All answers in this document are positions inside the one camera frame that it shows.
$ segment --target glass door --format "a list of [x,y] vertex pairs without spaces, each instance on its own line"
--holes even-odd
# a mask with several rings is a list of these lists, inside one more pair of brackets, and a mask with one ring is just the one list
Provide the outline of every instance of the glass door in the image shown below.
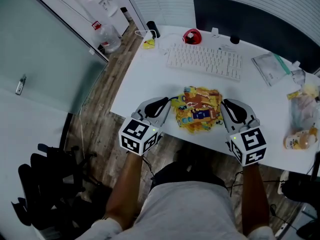
[[0,88],[77,114],[107,61],[39,0],[0,0],[0,19]]

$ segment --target window blinds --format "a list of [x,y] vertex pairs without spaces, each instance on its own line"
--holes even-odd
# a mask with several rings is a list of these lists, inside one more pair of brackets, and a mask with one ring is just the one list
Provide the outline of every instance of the window blinds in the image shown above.
[[[320,0],[234,0],[271,13],[320,45]],[[145,22],[196,27],[193,0],[134,0]]]

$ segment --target plastic bag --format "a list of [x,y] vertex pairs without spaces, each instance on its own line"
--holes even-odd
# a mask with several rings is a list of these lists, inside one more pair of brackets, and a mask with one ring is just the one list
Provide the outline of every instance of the plastic bag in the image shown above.
[[286,149],[308,149],[318,140],[320,102],[318,86],[306,84],[287,95],[291,134],[284,139]]
[[291,74],[291,71],[280,56],[272,52],[254,57],[252,61],[269,86],[273,86],[283,77]]

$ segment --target black monitor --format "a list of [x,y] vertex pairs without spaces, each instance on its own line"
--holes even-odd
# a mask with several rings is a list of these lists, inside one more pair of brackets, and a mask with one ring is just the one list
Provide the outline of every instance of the black monitor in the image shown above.
[[320,46],[286,21],[262,9],[233,0],[193,0],[196,28],[237,36],[290,62],[299,61],[309,73],[320,68]]

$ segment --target gray shirt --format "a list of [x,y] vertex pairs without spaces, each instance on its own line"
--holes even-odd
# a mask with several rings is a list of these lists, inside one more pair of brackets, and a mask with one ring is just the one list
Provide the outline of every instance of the gray shirt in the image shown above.
[[[274,240],[270,227],[254,230],[251,240]],[[245,240],[235,227],[228,191],[200,181],[156,186],[133,227],[123,231],[113,219],[99,220],[78,240]]]

